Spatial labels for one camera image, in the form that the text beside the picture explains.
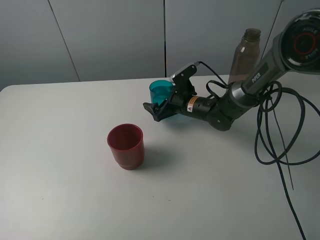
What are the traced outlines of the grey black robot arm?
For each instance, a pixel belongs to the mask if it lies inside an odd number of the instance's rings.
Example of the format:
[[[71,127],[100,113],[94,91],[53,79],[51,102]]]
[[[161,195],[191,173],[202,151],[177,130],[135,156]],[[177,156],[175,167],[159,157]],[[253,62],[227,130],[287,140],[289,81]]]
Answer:
[[[320,73],[320,10],[306,10],[295,16],[273,40],[271,49],[249,76],[226,85],[226,93],[219,97],[197,95],[190,81],[199,62],[190,63],[171,76],[171,93],[161,104],[143,103],[156,122],[181,114],[208,122],[219,131],[227,131],[234,120],[256,107],[262,92],[270,83],[289,71],[318,75]]]

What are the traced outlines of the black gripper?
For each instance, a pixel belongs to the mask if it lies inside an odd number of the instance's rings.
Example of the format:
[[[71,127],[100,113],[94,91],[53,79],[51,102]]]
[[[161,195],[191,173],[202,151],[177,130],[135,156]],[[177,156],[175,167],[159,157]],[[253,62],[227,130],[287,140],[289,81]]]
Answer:
[[[171,99],[166,99],[160,105],[156,103],[144,102],[143,108],[151,114],[156,122],[172,117],[174,115],[184,115],[190,118],[207,120],[209,111],[217,104],[215,98],[190,95],[182,98],[174,94]]]

